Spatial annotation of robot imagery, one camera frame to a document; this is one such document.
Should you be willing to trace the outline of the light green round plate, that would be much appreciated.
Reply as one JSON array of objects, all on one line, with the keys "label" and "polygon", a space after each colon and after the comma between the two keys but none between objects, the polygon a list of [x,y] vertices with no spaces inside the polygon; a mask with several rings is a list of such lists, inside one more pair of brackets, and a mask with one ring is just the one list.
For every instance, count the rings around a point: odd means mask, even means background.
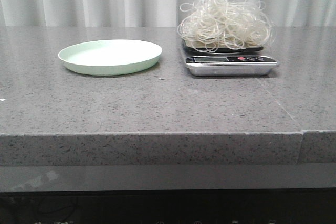
[{"label": "light green round plate", "polygon": [[83,42],[62,49],[58,57],[76,73],[92,76],[117,76],[154,66],[161,46],[142,40],[113,39]]}]

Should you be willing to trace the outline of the silver black kitchen scale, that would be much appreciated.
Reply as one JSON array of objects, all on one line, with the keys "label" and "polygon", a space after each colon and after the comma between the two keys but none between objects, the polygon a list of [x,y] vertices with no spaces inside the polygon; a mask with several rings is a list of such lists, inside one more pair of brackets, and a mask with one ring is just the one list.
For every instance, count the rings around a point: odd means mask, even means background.
[{"label": "silver black kitchen scale", "polygon": [[264,76],[279,65],[262,45],[230,49],[220,45],[208,51],[203,44],[192,46],[182,39],[180,49],[184,66],[194,76]]}]

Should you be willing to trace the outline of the white vermicelli noodle bundle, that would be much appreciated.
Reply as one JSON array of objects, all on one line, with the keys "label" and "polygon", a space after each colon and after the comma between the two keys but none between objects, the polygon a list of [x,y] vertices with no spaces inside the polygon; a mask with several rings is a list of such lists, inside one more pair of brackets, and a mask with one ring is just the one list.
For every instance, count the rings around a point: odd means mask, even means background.
[{"label": "white vermicelli noodle bundle", "polygon": [[265,7],[261,0],[193,0],[180,5],[180,11],[189,15],[177,32],[187,46],[199,52],[262,47],[273,36]]}]

